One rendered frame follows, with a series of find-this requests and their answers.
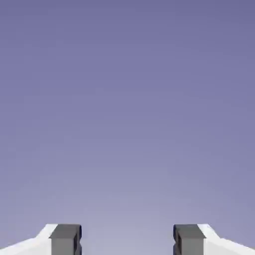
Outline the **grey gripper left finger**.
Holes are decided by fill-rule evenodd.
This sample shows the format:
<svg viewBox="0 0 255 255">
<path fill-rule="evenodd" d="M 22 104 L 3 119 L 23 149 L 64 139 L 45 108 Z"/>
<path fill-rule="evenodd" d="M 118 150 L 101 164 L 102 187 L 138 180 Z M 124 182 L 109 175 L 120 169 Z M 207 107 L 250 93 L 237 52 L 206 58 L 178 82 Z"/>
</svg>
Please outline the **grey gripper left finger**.
<svg viewBox="0 0 255 255">
<path fill-rule="evenodd" d="M 79 224 L 46 224 L 34 238 L 0 249 L 0 255 L 82 255 Z"/>
</svg>

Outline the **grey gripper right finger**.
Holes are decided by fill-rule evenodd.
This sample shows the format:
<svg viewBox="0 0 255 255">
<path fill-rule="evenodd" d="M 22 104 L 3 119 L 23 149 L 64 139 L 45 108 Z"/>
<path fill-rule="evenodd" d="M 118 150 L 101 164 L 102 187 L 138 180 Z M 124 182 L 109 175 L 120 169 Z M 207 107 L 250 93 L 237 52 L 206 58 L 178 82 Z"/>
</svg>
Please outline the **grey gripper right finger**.
<svg viewBox="0 0 255 255">
<path fill-rule="evenodd" d="M 175 224 L 173 255 L 255 255 L 255 249 L 218 236 L 209 224 Z"/>
</svg>

